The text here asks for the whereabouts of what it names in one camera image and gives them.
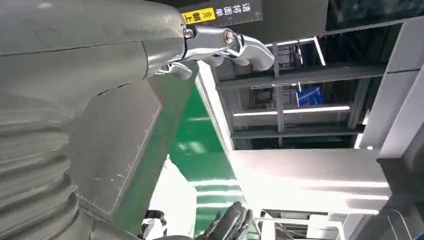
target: blue sign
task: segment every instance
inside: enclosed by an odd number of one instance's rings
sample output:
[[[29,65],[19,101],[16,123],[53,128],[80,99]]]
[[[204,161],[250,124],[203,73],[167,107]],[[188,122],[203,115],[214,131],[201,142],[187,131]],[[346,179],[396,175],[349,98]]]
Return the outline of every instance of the blue sign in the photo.
[[[304,89],[303,91],[297,91],[297,102],[299,106],[324,104],[321,88],[316,86],[309,89]]]

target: fluorescent light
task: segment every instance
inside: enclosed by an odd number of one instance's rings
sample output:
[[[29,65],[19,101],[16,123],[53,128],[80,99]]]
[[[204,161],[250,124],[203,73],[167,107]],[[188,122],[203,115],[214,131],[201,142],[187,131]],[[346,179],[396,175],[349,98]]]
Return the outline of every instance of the fluorescent light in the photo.
[[[298,92],[296,91],[296,100],[297,100],[297,107],[300,108],[300,103],[299,103],[299,95]]]
[[[243,113],[233,114],[234,117],[263,116],[263,115],[277,115],[277,111],[243,112]]]
[[[235,179],[215,179],[215,180],[191,181],[190,184],[194,187],[199,187],[199,186],[238,186],[239,182]]]
[[[327,107],[315,107],[315,108],[298,108],[283,110],[284,114],[295,114],[295,113],[315,113],[315,112],[332,112],[332,111],[343,111],[351,109],[350,106],[327,106]]]
[[[314,38],[310,37],[310,38],[302,38],[302,39],[299,39],[299,40],[282,41],[282,42],[277,42],[277,46],[297,44],[297,43],[306,43],[306,42],[310,42],[310,41],[313,41],[313,40],[314,40]],[[271,47],[272,45],[273,45],[272,43],[268,43],[268,44],[265,44],[265,47]]]
[[[299,47],[298,48],[299,49],[299,56],[300,56],[300,64],[304,64],[304,58],[302,57],[302,51],[301,51],[301,48]]]
[[[305,43],[305,42],[310,42],[310,41],[314,41],[314,40],[315,40],[315,38],[310,37],[310,38],[299,39],[299,42]]]
[[[197,196],[243,196],[240,190],[229,191],[198,191]]]
[[[316,47],[316,50],[318,51],[319,60],[321,60],[321,64],[325,66],[326,61],[324,60],[323,52],[321,51],[320,43],[318,42],[317,36],[313,37],[313,41],[315,42],[315,47]]]
[[[293,41],[283,41],[283,42],[278,42],[277,46],[283,46],[283,45],[290,45],[290,44],[297,44],[299,41],[298,40],[293,40]]]
[[[363,133],[359,133],[356,137],[356,141],[355,141],[355,145],[354,145],[354,149],[360,149],[359,145],[361,144],[362,141],[362,137],[364,136]]]

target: factory ceiling structure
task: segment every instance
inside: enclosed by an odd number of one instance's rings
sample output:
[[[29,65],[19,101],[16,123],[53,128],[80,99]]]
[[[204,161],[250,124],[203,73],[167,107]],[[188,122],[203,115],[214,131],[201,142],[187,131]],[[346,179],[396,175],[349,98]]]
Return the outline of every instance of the factory ceiling structure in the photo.
[[[267,43],[273,67],[199,64],[196,83],[247,203],[272,219],[269,239],[424,233],[423,6],[402,4],[264,0],[264,20],[232,28]],[[336,192],[363,199],[345,210],[311,203]]]

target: ceiling light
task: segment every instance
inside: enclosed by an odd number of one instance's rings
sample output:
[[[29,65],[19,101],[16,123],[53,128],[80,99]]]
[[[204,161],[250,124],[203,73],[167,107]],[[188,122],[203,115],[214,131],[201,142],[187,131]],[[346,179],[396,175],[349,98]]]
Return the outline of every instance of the ceiling light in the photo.
[[[234,117],[244,117],[244,116],[264,116],[264,115],[277,115],[277,111],[259,111],[259,112],[243,112],[243,113],[234,113]]]
[[[283,46],[283,45],[290,45],[290,44],[297,44],[299,41],[297,40],[293,40],[293,41],[283,41],[283,42],[278,42],[277,46]]]
[[[295,114],[295,113],[315,113],[315,112],[332,112],[332,111],[343,111],[351,109],[350,106],[327,106],[327,107],[315,107],[315,108],[298,108],[283,110],[284,114]]]
[[[310,38],[302,38],[302,39],[299,39],[299,40],[282,41],[282,42],[277,42],[277,46],[297,44],[297,43],[306,43],[306,42],[310,42],[310,41],[313,41],[313,40],[314,40],[314,38],[310,37]],[[273,45],[272,43],[268,43],[268,44],[265,44],[265,47],[271,47],[272,45]]]
[[[305,42],[310,42],[310,41],[314,41],[314,40],[315,39],[313,37],[310,37],[310,38],[299,39],[299,42],[305,43]]]
[[[315,42],[315,47],[316,47],[316,51],[318,52],[318,55],[319,55],[319,60],[321,60],[321,64],[323,66],[325,66],[326,61],[324,60],[323,52],[321,51],[320,43],[318,42],[317,36],[313,37],[313,41]]]
[[[364,136],[364,134],[363,133],[359,133],[357,136],[356,136],[356,141],[355,141],[355,145],[354,145],[354,149],[360,149],[360,147],[359,147],[359,145],[361,144],[361,141],[362,141],[362,137]]]
[[[304,64],[304,58],[302,57],[302,51],[301,51],[301,48],[300,47],[298,47],[298,49],[299,49],[299,56],[300,56],[300,64]]]

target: metal frame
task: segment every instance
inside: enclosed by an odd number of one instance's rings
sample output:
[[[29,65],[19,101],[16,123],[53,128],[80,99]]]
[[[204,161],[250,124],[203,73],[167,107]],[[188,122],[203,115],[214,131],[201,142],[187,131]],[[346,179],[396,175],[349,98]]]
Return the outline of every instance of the metal frame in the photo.
[[[266,138],[298,138],[298,137],[331,137],[331,136],[351,136],[364,132],[364,126],[355,129],[348,129],[340,126],[327,127],[297,127],[296,130],[285,130],[277,132],[273,130],[259,131],[234,131],[232,139],[266,139]]]
[[[350,107],[349,121],[347,122],[347,128],[349,129],[356,128],[358,124],[359,117],[361,116],[362,108],[365,103],[365,98],[367,97],[368,88],[371,84],[370,78],[360,79],[358,81],[353,103]]]
[[[259,217],[256,218],[259,222],[273,222],[280,224],[294,224],[294,225],[320,225],[322,227],[335,227],[338,230],[338,234],[340,240],[346,240],[345,231],[343,229],[343,224],[339,221],[311,221],[311,220],[301,220],[301,219],[288,219],[288,218],[267,218],[267,217]]]
[[[367,79],[381,77],[386,71],[386,64],[375,65],[341,65],[331,67],[320,67],[308,71],[290,71],[278,78],[273,75],[263,77],[247,77],[237,80],[221,81],[216,85],[217,90],[251,88],[251,87],[277,87],[290,86],[293,83],[313,84],[342,80]]]
[[[409,17],[409,18],[403,18],[403,19],[398,19],[398,20],[393,20],[393,21],[384,21],[384,22],[379,22],[379,23],[375,23],[375,24],[368,24],[368,25],[362,25],[362,26],[356,26],[356,27],[350,27],[350,28],[343,28],[343,29],[332,30],[332,31],[326,31],[323,34],[321,34],[320,36],[343,34],[343,33],[354,32],[354,31],[365,30],[365,29],[381,28],[381,27],[386,27],[386,26],[391,26],[391,25],[396,25],[396,24],[403,24],[403,23],[413,21],[413,20],[419,19],[419,18],[422,18],[422,16]]]

